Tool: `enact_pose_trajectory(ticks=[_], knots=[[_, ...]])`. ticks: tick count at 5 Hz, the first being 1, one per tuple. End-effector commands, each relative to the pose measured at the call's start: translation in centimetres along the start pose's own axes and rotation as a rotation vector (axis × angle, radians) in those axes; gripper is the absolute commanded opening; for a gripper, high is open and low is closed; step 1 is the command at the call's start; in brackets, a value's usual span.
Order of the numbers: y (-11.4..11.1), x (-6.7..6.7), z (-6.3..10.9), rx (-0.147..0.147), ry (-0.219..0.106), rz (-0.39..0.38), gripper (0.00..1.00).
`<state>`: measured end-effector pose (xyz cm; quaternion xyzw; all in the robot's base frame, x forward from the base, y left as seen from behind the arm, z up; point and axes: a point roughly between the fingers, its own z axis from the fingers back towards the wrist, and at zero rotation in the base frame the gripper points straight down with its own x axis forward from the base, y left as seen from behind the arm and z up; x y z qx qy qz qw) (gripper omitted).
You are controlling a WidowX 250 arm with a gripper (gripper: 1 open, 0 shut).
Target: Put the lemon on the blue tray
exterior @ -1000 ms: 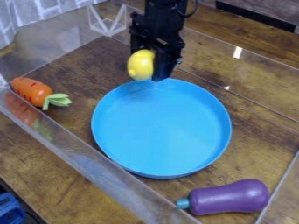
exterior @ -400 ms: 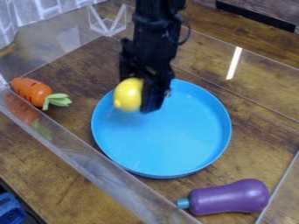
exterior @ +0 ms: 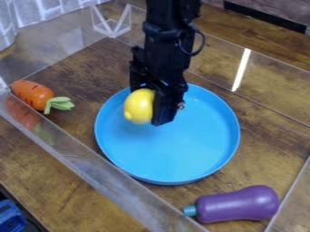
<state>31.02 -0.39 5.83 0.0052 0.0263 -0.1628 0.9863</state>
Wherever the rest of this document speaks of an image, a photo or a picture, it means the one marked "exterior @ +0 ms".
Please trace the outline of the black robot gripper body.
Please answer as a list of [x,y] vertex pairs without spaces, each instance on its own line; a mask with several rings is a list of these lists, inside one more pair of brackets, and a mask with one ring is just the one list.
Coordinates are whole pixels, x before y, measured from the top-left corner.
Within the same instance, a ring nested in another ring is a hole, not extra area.
[[133,59],[129,72],[145,74],[155,85],[187,85],[183,72],[192,56],[203,48],[205,37],[192,23],[179,28],[163,29],[149,22],[143,23],[144,47],[131,49]]

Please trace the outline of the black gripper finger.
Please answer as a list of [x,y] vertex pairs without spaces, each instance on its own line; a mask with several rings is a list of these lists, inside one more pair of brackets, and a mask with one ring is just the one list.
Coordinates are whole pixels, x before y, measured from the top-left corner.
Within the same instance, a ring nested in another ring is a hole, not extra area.
[[184,93],[187,85],[155,85],[155,99],[152,103],[151,124],[161,126],[175,119],[176,112],[184,107]]
[[149,77],[145,74],[131,71],[129,72],[129,87],[131,87],[132,92],[141,88],[153,90],[155,82],[149,79]]

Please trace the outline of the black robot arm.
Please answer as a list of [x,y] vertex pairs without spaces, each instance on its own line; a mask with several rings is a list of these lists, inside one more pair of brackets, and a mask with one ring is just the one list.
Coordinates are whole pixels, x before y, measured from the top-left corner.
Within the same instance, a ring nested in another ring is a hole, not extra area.
[[129,86],[131,91],[143,87],[153,91],[151,124],[160,126],[175,119],[185,103],[184,71],[205,42],[193,25],[201,0],[145,0],[145,4],[144,47],[131,49]]

